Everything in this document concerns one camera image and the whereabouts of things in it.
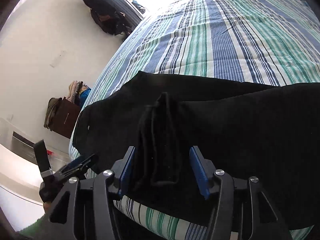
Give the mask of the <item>green sleeved left forearm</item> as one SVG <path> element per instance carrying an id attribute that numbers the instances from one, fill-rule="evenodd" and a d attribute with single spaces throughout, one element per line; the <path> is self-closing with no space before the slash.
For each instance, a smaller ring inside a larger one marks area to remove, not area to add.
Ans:
<path id="1" fill-rule="evenodd" d="M 45 219 L 45 215 L 39 218 L 35 223 L 18 231 L 16 233 L 17 238 L 18 239 L 34 239 L 35 235 L 39 232 L 41 228 L 41 223 L 44 219 Z"/>

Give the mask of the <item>person's left hand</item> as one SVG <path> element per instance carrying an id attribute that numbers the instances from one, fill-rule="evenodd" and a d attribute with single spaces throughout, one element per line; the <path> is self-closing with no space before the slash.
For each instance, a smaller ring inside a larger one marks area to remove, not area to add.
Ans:
<path id="1" fill-rule="evenodd" d="M 44 209 L 45 213 L 47 213 L 49 211 L 51 205 L 52 205 L 52 202 L 44 202 L 43 203 L 43 209 Z"/>

